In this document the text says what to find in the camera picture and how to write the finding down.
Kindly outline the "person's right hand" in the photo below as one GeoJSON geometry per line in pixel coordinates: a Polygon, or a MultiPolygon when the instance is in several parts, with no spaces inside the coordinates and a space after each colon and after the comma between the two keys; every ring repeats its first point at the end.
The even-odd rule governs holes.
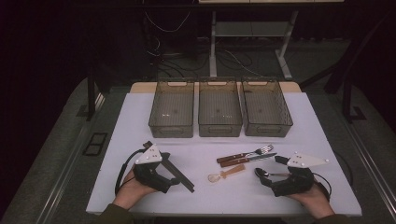
{"type": "Polygon", "coordinates": [[[299,202],[314,219],[334,215],[326,196],[316,184],[306,192],[289,195],[289,198],[299,202]]]}

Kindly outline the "wooden-handled metal knife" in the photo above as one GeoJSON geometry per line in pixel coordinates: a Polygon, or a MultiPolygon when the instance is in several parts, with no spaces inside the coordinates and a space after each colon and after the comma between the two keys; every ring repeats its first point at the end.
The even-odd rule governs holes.
{"type": "Polygon", "coordinates": [[[232,161],[224,161],[224,162],[220,163],[220,167],[228,167],[228,166],[242,164],[242,163],[251,162],[251,161],[260,161],[260,160],[264,160],[264,159],[267,159],[267,158],[274,157],[276,154],[277,153],[268,153],[268,154],[255,156],[255,157],[236,159],[236,160],[232,160],[232,161]]]}

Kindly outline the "black floor frame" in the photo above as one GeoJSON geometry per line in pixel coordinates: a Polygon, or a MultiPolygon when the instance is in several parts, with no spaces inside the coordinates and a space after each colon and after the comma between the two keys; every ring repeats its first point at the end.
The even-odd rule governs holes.
{"type": "Polygon", "coordinates": [[[93,133],[88,145],[84,148],[84,156],[98,156],[106,142],[107,133],[93,133]]]}

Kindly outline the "wooden-handled metal fork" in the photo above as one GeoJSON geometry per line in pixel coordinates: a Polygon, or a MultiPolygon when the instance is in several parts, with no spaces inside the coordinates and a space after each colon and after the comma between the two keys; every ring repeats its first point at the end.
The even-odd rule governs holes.
{"type": "Polygon", "coordinates": [[[254,151],[251,151],[251,152],[239,153],[239,154],[235,154],[235,155],[231,155],[231,156],[227,156],[227,157],[217,158],[217,163],[231,161],[231,160],[234,160],[234,159],[240,159],[240,158],[244,158],[244,157],[252,156],[252,155],[263,155],[263,154],[268,153],[269,151],[271,151],[273,149],[274,149],[273,145],[268,145],[268,146],[265,146],[265,147],[260,147],[260,148],[254,150],[254,151]]]}

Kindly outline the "smoky transparent plastic bin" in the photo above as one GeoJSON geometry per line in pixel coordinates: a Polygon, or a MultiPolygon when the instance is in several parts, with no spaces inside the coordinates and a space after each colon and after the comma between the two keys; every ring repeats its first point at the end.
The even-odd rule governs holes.
{"type": "Polygon", "coordinates": [[[293,125],[278,80],[243,77],[241,100],[246,136],[285,137],[293,125]]]}
{"type": "Polygon", "coordinates": [[[148,121],[153,137],[192,138],[193,107],[193,78],[159,78],[148,121]]]}
{"type": "Polygon", "coordinates": [[[201,137],[238,137],[242,112],[234,77],[201,77],[198,125],[201,137]]]}

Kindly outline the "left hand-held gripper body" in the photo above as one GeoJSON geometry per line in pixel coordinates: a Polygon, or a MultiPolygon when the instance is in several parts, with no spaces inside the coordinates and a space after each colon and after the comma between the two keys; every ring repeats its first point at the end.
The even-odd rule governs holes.
{"type": "Polygon", "coordinates": [[[156,145],[148,148],[134,163],[134,177],[141,184],[166,193],[171,186],[178,185],[177,168],[169,160],[164,160],[156,145]],[[174,178],[167,179],[156,171],[159,165],[166,168],[174,178]]]}

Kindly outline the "black metal stand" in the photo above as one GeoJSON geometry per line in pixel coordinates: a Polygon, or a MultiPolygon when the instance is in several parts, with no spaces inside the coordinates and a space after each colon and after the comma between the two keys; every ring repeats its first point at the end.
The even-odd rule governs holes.
{"type": "Polygon", "coordinates": [[[88,75],[88,116],[87,121],[90,121],[95,113],[95,82],[93,75],[88,75]]]}
{"type": "Polygon", "coordinates": [[[366,117],[362,113],[358,106],[351,105],[352,97],[352,79],[347,78],[344,81],[343,86],[343,102],[342,102],[342,113],[348,123],[352,123],[354,120],[366,120],[366,117]]]}

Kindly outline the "person's left hand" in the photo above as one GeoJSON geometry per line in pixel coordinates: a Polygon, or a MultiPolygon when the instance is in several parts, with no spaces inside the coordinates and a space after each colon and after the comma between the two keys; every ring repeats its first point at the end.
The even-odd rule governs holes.
{"type": "Polygon", "coordinates": [[[125,210],[130,210],[141,199],[153,192],[155,192],[155,189],[138,182],[134,178],[133,170],[130,170],[112,203],[125,210]]]}

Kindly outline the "white table cover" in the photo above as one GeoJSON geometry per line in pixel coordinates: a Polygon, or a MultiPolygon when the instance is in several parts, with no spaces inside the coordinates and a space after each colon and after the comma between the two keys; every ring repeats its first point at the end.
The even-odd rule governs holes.
{"type": "Polygon", "coordinates": [[[146,216],[226,216],[226,217],[283,217],[298,216],[304,209],[287,197],[276,197],[261,184],[254,170],[261,167],[269,173],[284,173],[286,166],[274,159],[249,162],[242,172],[216,183],[208,181],[210,174],[220,171],[218,158],[259,147],[273,145],[275,152],[289,158],[295,153],[325,160],[315,167],[332,186],[331,205],[338,214],[358,216],[361,206],[336,160],[332,148],[318,122],[306,94],[288,93],[285,96],[293,125],[283,138],[237,137],[155,138],[149,129],[149,113],[153,96],[150,93],[126,95],[111,136],[106,155],[87,205],[87,212],[101,213],[115,197],[114,188],[120,168],[136,159],[136,151],[147,141],[170,155],[171,162],[193,183],[194,189],[183,185],[168,192],[156,192],[145,197],[133,213],[146,216]]]}

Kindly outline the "white metal desk frame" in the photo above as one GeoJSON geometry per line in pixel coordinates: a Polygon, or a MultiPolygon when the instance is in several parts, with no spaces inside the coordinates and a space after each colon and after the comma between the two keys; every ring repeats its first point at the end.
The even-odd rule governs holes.
{"type": "Polygon", "coordinates": [[[219,21],[217,12],[213,11],[209,51],[210,76],[215,77],[218,74],[216,55],[218,37],[282,37],[283,44],[275,50],[275,55],[283,77],[292,79],[285,54],[298,14],[297,10],[292,11],[287,21],[219,21]]]}

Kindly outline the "translucent orange plastic spoon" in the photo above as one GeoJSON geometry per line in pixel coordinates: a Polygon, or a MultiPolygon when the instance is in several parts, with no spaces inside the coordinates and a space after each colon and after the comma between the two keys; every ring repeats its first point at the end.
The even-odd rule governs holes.
{"type": "Polygon", "coordinates": [[[237,165],[237,166],[231,168],[230,170],[221,171],[218,174],[211,174],[211,175],[209,175],[207,177],[207,179],[211,183],[216,183],[220,179],[225,179],[228,175],[236,174],[238,172],[244,171],[245,169],[246,169],[245,165],[244,164],[240,164],[240,165],[237,165]]]}

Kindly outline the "shiny metal spoon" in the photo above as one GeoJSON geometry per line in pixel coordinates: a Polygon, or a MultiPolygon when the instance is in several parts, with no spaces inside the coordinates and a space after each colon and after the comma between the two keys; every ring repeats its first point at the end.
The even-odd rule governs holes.
{"type": "Polygon", "coordinates": [[[272,176],[278,176],[278,177],[289,177],[290,174],[274,174],[274,173],[268,173],[265,170],[261,168],[256,168],[254,170],[255,175],[260,178],[260,179],[266,179],[272,176]]]}

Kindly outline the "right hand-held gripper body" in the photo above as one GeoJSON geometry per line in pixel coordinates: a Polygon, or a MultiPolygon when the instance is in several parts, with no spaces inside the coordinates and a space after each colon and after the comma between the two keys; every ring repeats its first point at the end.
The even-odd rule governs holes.
{"type": "Polygon", "coordinates": [[[284,180],[273,182],[271,189],[276,197],[303,193],[318,185],[326,197],[330,192],[321,184],[317,183],[311,167],[327,164],[329,161],[310,155],[295,152],[286,165],[290,176],[284,180]]]}

